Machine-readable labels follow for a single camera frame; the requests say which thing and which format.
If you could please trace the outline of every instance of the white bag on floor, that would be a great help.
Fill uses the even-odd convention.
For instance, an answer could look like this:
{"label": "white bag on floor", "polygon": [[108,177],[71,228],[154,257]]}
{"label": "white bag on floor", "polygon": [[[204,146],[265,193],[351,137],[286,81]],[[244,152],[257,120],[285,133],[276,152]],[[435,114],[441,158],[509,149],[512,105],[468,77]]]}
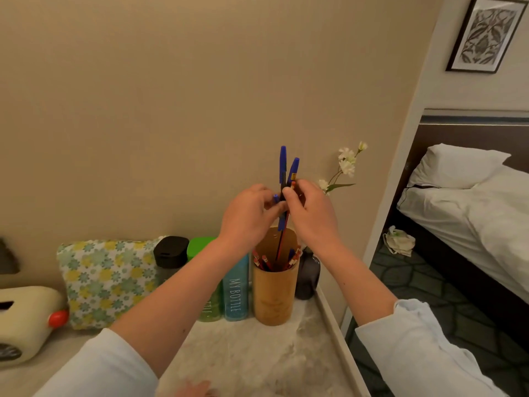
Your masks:
{"label": "white bag on floor", "polygon": [[393,254],[400,253],[404,256],[411,256],[415,246],[415,238],[406,234],[403,230],[396,230],[391,226],[387,234],[383,234],[384,244]]}

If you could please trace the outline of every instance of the person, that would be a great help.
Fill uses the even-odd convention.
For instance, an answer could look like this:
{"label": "person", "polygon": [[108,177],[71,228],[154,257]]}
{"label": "person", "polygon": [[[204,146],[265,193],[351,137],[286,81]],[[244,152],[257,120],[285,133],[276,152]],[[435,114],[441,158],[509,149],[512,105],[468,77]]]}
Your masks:
{"label": "person", "polygon": [[[238,194],[224,213],[218,238],[87,341],[35,396],[153,396],[217,284],[287,209],[301,240],[339,284],[359,325],[356,333],[395,396],[504,396],[469,351],[448,342],[426,303],[398,300],[344,246],[329,198],[309,181],[298,185],[304,206],[290,188],[278,204],[263,185]],[[208,387],[207,382],[189,384],[177,395],[203,397]]]}

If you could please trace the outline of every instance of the green bottle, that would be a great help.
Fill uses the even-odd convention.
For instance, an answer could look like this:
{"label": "green bottle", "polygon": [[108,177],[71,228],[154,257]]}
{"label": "green bottle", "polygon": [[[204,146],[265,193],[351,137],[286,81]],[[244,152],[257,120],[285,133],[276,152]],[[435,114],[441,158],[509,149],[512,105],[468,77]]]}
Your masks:
{"label": "green bottle", "polygon": [[[187,261],[193,259],[200,251],[202,251],[206,245],[213,241],[215,237],[198,237],[193,238],[189,241],[187,247]],[[218,284],[217,288],[211,294],[211,298],[206,302],[202,313],[198,320],[201,322],[214,322],[221,319],[223,313],[224,303],[222,300],[222,281]]]}

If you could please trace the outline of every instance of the red ball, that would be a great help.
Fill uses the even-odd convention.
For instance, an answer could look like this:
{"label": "red ball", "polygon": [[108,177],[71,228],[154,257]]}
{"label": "red ball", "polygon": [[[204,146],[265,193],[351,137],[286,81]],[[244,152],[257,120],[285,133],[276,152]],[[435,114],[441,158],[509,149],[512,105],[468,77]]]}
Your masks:
{"label": "red ball", "polygon": [[68,322],[70,313],[67,309],[52,313],[48,318],[48,326],[54,329],[64,326]]}

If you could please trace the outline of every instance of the beige wall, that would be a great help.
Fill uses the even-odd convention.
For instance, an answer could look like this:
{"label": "beige wall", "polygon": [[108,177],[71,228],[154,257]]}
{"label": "beige wall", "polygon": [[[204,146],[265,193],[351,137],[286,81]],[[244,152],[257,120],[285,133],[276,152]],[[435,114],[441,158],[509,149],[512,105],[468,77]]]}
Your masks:
{"label": "beige wall", "polygon": [[525,12],[498,72],[445,72],[470,0],[445,0],[428,65],[435,71],[429,108],[529,111],[529,12]]}
{"label": "beige wall", "polygon": [[[328,177],[364,253],[441,0],[0,1],[0,234],[22,272],[62,287],[62,242],[215,235],[279,146]],[[338,320],[345,301],[321,285]]]}

